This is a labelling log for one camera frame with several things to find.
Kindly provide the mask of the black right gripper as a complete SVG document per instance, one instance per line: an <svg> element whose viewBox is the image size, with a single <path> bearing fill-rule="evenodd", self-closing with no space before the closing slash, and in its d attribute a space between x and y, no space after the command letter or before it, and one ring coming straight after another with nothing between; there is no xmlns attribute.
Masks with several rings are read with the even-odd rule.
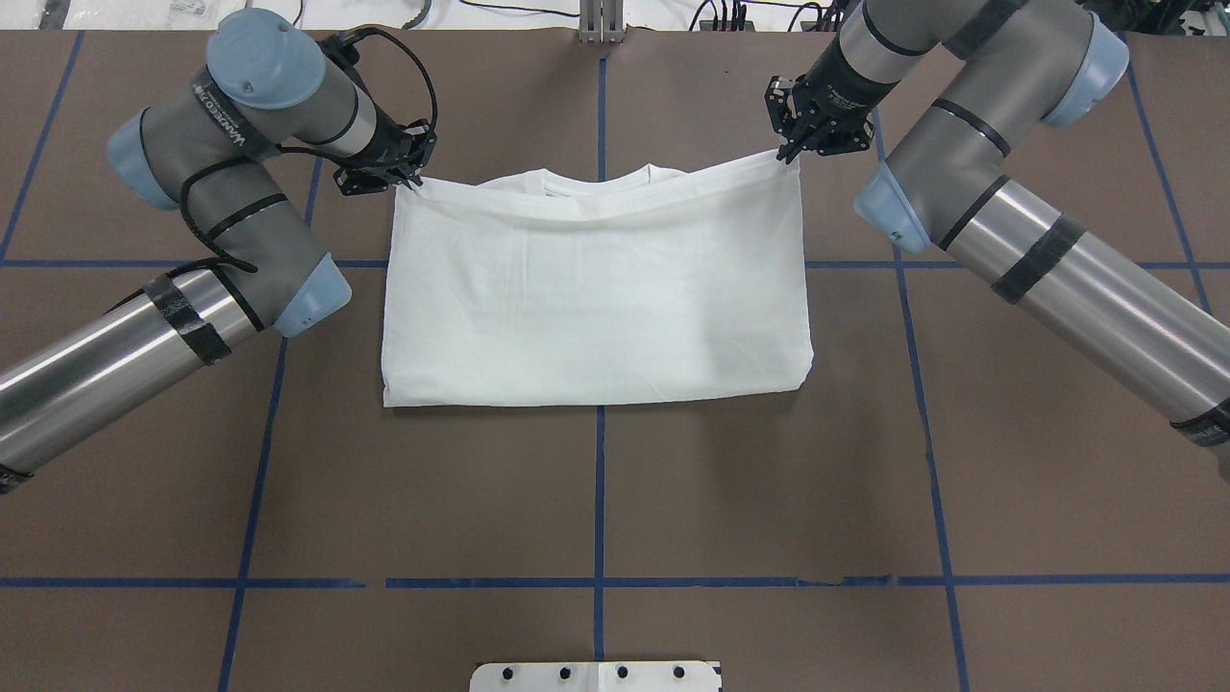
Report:
<svg viewBox="0 0 1230 692"><path fill-rule="evenodd" d="M875 82L846 61L827 58L800 77L774 76L764 100L782 139L776 159L791 163L803 152L866 152L875 138L871 112L893 88L895 84Z"/></svg>

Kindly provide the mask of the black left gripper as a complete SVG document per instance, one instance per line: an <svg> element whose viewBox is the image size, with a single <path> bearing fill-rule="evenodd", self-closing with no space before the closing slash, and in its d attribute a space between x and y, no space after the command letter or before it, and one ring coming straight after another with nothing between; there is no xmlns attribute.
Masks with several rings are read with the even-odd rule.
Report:
<svg viewBox="0 0 1230 692"><path fill-rule="evenodd" d="M338 159L335 184L343 195L374 194L391 186L422 187L422 171L434 146L433 122L419 118L399 124L379 116L371 140L360 152Z"/></svg>

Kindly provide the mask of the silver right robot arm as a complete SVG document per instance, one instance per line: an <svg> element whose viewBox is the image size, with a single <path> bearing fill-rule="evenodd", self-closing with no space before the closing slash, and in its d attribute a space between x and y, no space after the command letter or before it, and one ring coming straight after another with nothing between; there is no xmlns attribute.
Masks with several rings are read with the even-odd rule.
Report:
<svg viewBox="0 0 1230 692"><path fill-rule="evenodd" d="M1016 162L1089 116L1125 42L1073 1L856 1L813 64L769 80L779 161L870 152L875 109L935 50L959 69L887 147L855 210L938 250L1132 391L1228 476L1228 327L1036 191Z"/></svg>

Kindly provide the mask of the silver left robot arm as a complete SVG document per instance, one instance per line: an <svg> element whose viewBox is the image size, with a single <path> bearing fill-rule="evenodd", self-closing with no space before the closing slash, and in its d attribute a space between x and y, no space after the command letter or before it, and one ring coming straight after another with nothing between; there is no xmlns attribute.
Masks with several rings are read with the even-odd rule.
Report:
<svg viewBox="0 0 1230 692"><path fill-rule="evenodd" d="M314 37L267 9L221 18L193 71L106 144L114 179L148 206L137 237L182 238L165 270L5 369L4 494L252 337L303 334L351 304L269 163L332 163L344 195L419 186L438 117L426 63L391 28Z"/></svg>

